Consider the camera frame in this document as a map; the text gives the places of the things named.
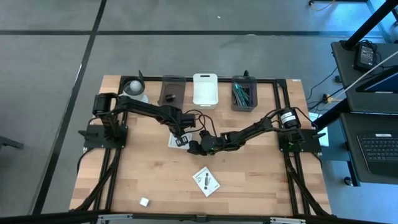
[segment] gray floor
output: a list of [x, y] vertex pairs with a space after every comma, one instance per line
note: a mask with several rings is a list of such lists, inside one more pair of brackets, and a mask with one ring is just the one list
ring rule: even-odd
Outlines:
[[[382, 2], [372, 0], [376, 8]], [[325, 4], [317, 2], [317, 7]], [[91, 30], [99, 5], [100, 0], [0, 1], [0, 30]], [[353, 31], [369, 16], [365, 3], [352, 2], [336, 3], [316, 12], [309, 9], [304, 0], [113, 0], [106, 5], [99, 29]], [[382, 24], [395, 37], [393, 21], [388, 15]], [[91, 116], [93, 96], [98, 92], [103, 75], [136, 75], [141, 69], [148, 76], [192, 76], [198, 72], [212, 72], [230, 77], [248, 69], [255, 77], [299, 78], [309, 96], [310, 88], [336, 67], [330, 43], [346, 38], [97, 36], [44, 212], [68, 209], [76, 162], [83, 145], [77, 131], [85, 128]], [[371, 40], [383, 42], [381, 38]], [[88, 36], [0, 35], [0, 102], [3, 105], [0, 135], [25, 142], [23, 151], [4, 147], [0, 152], [0, 217], [29, 212], [87, 41]], [[309, 101], [339, 88], [340, 84], [328, 80], [314, 89]], [[348, 175], [345, 164], [326, 162], [323, 170], [335, 215], [398, 222], [398, 207], [394, 202], [398, 199], [397, 186], [347, 187], [341, 181]]]

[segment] wooden table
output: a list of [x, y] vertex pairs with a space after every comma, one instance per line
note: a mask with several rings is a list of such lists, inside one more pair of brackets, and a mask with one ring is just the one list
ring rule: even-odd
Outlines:
[[[100, 93], [118, 92], [120, 76], [106, 75]], [[162, 82], [146, 82], [145, 93], [157, 105]], [[302, 83], [287, 80], [290, 104], [308, 113]], [[251, 112], [231, 111], [231, 84], [219, 83], [219, 102], [214, 110], [203, 110], [215, 122], [218, 133], [238, 131], [259, 121], [275, 109], [271, 84], [258, 83], [258, 106]], [[283, 106], [283, 93], [280, 90]], [[193, 83], [187, 82], [183, 111], [194, 109]], [[304, 128], [310, 123], [300, 114]], [[111, 210], [126, 213], [173, 213], [208, 215], [292, 215], [282, 153], [276, 133], [265, 133], [249, 140], [234, 152], [214, 156], [194, 156], [167, 146], [169, 130], [155, 119], [129, 113], [126, 147], [121, 154]], [[211, 130], [210, 122], [206, 128]], [[193, 139], [200, 140], [198, 133]], [[81, 162], [70, 208], [79, 206], [98, 182], [104, 149], [95, 149]], [[330, 212], [328, 196], [319, 161], [301, 153], [305, 183], [317, 202]], [[192, 175], [207, 166], [221, 187], [208, 198]], [[295, 186], [299, 211], [303, 212], [300, 191]], [[103, 190], [104, 207], [107, 186]], [[139, 205], [141, 197], [150, 200]]]

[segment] computer monitor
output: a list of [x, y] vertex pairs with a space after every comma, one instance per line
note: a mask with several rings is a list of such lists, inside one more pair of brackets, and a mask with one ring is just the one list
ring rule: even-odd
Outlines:
[[375, 75], [374, 78], [357, 87], [356, 91], [368, 93], [398, 93], [398, 66]]

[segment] white plastic container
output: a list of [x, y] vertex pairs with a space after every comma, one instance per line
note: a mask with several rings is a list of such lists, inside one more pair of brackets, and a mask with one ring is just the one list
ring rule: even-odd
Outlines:
[[216, 74], [193, 75], [193, 103], [196, 108], [210, 110], [218, 103], [218, 80]]

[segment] small white cube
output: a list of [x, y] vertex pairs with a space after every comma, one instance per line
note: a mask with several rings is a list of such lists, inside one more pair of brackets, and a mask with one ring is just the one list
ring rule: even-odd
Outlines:
[[140, 201], [139, 201], [139, 204], [140, 205], [142, 205], [142, 206], [148, 206], [148, 203], [149, 203], [149, 199], [148, 198], [141, 198], [140, 199]]

